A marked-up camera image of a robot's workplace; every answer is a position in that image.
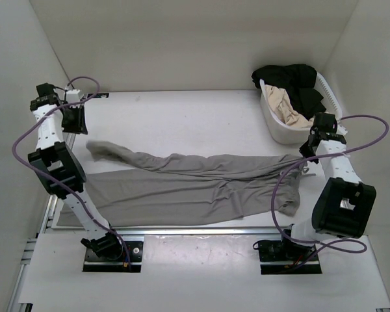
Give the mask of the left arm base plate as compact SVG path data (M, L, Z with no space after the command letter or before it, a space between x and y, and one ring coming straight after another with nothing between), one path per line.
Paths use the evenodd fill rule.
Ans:
M127 240L127 249L113 237L99 240L82 239L86 252L83 272L140 273L144 253L143 240Z

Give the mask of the grey trousers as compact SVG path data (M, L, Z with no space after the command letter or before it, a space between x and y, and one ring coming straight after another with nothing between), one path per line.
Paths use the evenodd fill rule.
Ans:
M89 174L86 190L113 226L202 226L300 206L299 157L171 154L158 157L107 141L86 144L95 161L126 169Z

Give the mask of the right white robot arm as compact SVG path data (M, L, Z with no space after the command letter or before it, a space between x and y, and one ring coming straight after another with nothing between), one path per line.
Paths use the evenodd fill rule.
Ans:
M345 137L337 132L335 115L318 113L308 140L300 147L302 156L313 159L324 171L326 184L311 218L293 224L279 243L279 253L288 260L310 252L315 241L330 238L358 239L367 226L376 199L376 189L364 184L346 154Z

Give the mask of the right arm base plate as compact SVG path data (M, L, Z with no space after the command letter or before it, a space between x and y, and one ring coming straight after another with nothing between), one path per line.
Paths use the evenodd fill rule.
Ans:
M319 258L310 255L315 246L303 246L289 240L259 240L253 244L259 253L261 275L321 274Z

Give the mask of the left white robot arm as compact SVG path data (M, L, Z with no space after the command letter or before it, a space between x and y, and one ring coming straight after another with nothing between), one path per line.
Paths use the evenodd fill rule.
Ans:
M84 94L77 89L65 90L61 99L56 89L56 86L49 83L36 87L38 97L31 101L30 110L37 121L52 109L64 104L70 106L56 110L41 123L36 149L28 154L28 162L70 188L66 190L54 181L38 175L48 193L62 200L85 229L86 238L81 243L98 257L126 262L128 256L122 240L92 202L85 189L85 171L64 139L65 133L88 133L84 105L78 104L85 98Z

